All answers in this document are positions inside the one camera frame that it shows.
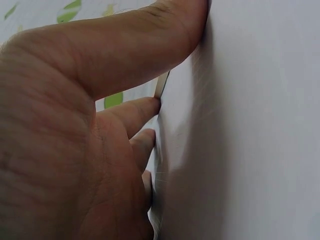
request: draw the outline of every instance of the white paper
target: white paper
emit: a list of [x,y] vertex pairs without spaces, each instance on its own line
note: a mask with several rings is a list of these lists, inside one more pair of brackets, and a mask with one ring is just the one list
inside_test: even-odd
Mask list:
[[212,1],[202,43],[162,95],[160,239],[320,239],[319,9]]

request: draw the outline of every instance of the skin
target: skin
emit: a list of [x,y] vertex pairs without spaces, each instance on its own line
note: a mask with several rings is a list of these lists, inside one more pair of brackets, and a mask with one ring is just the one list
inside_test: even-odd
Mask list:
[[207,0],[162,0],[105,18],[14,36],[0,51],[0,239],[151,240],[155,144],[135,134],[160,102],[96,113],[196,47]]

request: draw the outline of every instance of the knuckle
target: knuckle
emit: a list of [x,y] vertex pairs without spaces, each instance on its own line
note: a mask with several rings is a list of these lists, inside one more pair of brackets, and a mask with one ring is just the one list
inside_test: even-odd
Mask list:
[[166,0],[156,2],[140,10],[144,13],[144,21],[160,29],[172,30],[173,34],[179,35],[179,39],[181,39],[180,36],[185,39],[183,46],[186,46],[187,53],[193,50],[194,43],[190,30],[182,18],[187,14],[183,6],[175,1]]

